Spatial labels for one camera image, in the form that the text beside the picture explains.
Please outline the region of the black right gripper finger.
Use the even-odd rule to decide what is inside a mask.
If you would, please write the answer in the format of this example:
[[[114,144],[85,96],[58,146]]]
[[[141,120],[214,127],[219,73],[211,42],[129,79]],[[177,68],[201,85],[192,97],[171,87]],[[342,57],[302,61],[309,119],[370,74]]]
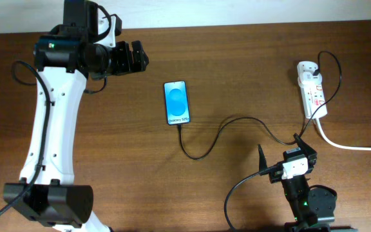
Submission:
[[[294,140],[295,140],[296,144],[298,145],[298,147],[301,149],[301,151],[305,155],[313,155],[314,154],[314,149],[311,148],[307,143],[305,143],[297,133],[295,133],[293,135],[293,137],[294,137]]]
[[[260,144],[258,144],[258,155],[259,155],[259,171],[258,171],[259,175],[266,175],[268,165],[263,149]]]

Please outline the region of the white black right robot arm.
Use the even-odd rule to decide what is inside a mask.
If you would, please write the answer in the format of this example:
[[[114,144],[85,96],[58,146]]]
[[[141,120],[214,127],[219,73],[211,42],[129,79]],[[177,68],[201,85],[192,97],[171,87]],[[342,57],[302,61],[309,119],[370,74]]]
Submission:
[[[294,215],[294,222],[284,225],[285,231],[330,231],[334,221],[337,193],[322,185],[310,186],[306,175],[317,162],[317,152],[294,135],[297,147],[283,152],[283,160],[268,166],[261,147],[259,151],[260,175],[268,175],[270,183],[281,183],[285,198]]]

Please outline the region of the blue smartphone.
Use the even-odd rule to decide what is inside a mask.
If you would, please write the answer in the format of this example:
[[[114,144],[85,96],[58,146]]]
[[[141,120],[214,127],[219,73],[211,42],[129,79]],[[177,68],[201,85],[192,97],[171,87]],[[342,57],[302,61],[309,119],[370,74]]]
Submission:
[[[184,81],[164,83],[167,123],[185,124],[191,121],[187,88]]]

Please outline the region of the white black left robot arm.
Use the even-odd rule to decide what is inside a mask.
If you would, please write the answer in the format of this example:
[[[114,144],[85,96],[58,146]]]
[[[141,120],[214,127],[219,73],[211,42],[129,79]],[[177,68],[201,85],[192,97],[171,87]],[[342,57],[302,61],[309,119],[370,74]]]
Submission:
[[[139,41],[116,41],[122,21],[93,1],[66,1],[62,24],[34,47],[37,106],[26,161],[3,198],[30,221],[59,231],[108,231],[93,212],[93,189],[76,185],[73,142],[88,79],[143,72]]]

